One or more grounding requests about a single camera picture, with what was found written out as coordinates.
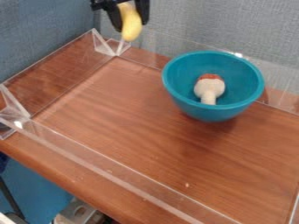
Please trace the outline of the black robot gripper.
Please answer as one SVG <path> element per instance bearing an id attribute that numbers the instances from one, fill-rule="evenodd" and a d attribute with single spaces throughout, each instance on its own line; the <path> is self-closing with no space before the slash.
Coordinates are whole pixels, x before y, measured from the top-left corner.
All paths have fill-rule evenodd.
<path id="1" fill-rule="evenodd" d="M 123 28 L 121 9 L 135 8 L 143 25 L 150 21 L 150 0 L 90 0 L 90 4 L 94 11 L 99 9 L 107 11 L 111 24 L 118 32 L 122 32 Z"/>

